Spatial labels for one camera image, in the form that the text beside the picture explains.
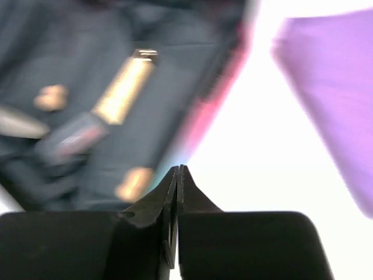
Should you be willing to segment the pink and teal suitcase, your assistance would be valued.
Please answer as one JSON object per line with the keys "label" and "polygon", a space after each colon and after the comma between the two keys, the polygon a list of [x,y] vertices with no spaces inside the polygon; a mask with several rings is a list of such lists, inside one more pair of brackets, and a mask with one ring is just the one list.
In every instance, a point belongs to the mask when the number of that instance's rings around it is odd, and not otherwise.
{"label": "pink and teal suitcase", "polygon": [[[1,185],[26,211],[124,209],[144,196],[196,102],[219,90],[241,53],[254,1],[2,1],[1,105],[50,132],[89,112],[136,49],[158,57],[124,122],[70,162],[48,165],[44,139],[1,135]],[[68,102],[33,101],[64,85]]]}

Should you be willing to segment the purple shirt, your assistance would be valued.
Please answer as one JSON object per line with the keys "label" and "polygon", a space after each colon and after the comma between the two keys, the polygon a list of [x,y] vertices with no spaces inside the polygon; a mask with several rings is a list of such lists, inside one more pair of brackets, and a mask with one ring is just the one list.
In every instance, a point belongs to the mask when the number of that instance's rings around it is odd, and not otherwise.
{"label": "purple shirt", "polygon": [[273,52],[356,204],[371,217],[372,9],[287,19]]}

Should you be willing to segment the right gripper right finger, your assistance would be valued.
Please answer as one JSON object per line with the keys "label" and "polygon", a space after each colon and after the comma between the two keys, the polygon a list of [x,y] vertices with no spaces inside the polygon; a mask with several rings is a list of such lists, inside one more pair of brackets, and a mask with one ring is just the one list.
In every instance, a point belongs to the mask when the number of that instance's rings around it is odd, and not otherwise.
{"label": "right gripper right finger", "polygon": [[210,257],[216,241],[213,233],[215,214],[223,211],[196,185],[186,165],[177,177],[178,262],[182,279],[202,279],[198,262]]}

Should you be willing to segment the clear pink bottle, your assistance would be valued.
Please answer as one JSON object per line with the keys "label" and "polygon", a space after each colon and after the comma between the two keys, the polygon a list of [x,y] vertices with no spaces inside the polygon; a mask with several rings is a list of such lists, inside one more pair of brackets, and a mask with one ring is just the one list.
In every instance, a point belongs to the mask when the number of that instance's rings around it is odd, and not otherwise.
{"label": "clear pink bottle", "polygon": [[90,150],[108,134],[108,124],[85,112],[52,130],[36,144],[39,158],[48,165],[62,165]]}

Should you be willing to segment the tan makeup sponge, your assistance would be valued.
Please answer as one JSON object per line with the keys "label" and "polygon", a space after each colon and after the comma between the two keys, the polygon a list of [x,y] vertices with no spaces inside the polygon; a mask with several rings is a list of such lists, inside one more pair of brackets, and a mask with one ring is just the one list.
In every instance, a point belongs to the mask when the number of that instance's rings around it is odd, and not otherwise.
{"label": "tan makeup sponge", "polygon": [[42,111],[60,111],[68,102],[68,89],[64,85],[52,85],[42,88],[34,98],[34,105]]}

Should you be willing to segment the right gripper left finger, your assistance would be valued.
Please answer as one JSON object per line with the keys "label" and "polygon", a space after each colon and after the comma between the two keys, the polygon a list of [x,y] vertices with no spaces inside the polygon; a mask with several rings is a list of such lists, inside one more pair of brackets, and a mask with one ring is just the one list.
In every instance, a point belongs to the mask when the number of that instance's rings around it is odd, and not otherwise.
{"label": "right gripper left finger", "polygon": [[127,221],[135,227],[136,245],[166,259],[175,267],[177,236],[178,167],[172,167],[151,192],[123,211],[132,214]]}

